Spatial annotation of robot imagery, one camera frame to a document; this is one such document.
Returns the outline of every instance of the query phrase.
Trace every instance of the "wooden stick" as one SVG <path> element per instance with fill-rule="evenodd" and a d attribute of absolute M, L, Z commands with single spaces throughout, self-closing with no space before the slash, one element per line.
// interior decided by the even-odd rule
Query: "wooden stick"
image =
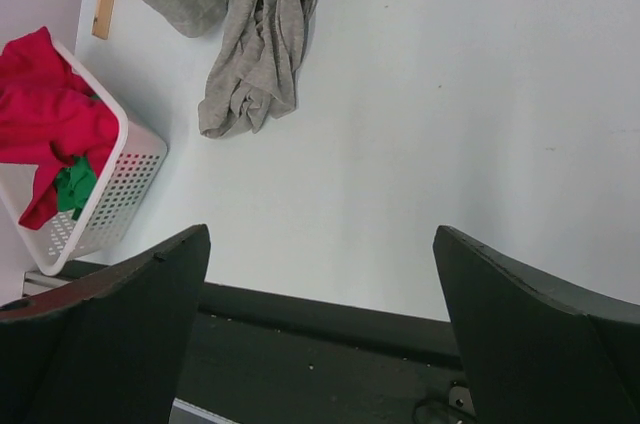
<path fill-rule="evenodd" d="M 100 39 L 109 39 L 109 28 L 111 27 L 111 15 L 113 14 L 114 2 L 115 0 L 98 0 L 91 34 Z"/>

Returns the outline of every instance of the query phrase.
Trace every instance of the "metal bracket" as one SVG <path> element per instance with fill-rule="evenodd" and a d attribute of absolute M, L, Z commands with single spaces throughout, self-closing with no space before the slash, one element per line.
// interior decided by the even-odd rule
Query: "metal bracket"
<path fill-rule="evenodd" d="M 465 414 L 476 417 L 476 410 L 471 400 L 471 392 L 468 387 L 454 385 L 449 391 L 449 405 Z M 467 424 L 464 419 L 459 417 L 450 417 L 449 424 Z"/>

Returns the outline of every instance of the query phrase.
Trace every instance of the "crumpled grey shirt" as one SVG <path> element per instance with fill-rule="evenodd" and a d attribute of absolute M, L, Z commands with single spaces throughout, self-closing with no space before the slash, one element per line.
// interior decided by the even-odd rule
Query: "crumpled grey shirt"
<path fill-rule="evenodd" d="M 229 0 L 222 49 L 198 108 L 204 136 L 255 133 L 267 116 L 295 110 L 295 73 L 315 6 L 316 0 Z"/>

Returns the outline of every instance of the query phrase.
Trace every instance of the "white plastic laundry basket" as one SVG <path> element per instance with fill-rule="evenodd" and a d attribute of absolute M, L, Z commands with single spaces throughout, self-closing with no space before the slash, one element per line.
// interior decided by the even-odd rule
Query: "white plastic laundry basket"
<path fill-rule="evenodd" d="M 0 164 L 0 197 L 40 270 L 60 272 L 80 256 L 116 244 L 167 154 L 167 146 L 116 102 L 80 62 L 57 41 L 58 53 L 73 67 L 118 119 L 119 134 L 107 164 L 77 222 L 72 211 L 58 213 L 40 230 L 18 224 L 32 198 L 35 166 Z"/>

